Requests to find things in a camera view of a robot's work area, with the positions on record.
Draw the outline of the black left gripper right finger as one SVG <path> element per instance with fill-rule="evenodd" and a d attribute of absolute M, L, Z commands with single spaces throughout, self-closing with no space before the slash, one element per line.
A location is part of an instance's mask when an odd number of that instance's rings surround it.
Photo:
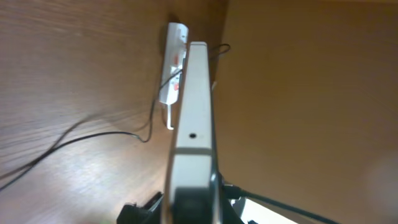
<path fill-rule="evenodd" d="M 231 199 L 239 199 L 240 188 L 226 184 L 218 171 L 212 173 L 212 224 L 243 224 L 234 211 Z"/>

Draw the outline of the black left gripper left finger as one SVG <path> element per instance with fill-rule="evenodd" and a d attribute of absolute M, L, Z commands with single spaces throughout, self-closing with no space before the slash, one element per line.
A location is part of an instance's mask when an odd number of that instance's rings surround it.
<path fill-rule="evenodd" d="M 117 224 L 160 224 L 163 193 L 157 192 L 143 206 L 126 203 L 116 219 Z"/>

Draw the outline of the black Samsung Galaxy smartphone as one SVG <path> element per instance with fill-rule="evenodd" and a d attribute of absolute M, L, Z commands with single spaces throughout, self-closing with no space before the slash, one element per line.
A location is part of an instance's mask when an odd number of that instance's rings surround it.
<path fill-rule="evenodd" d="M 206 42 L 191 42 L 165 178 L 161 223 L 221 223 Z"/>

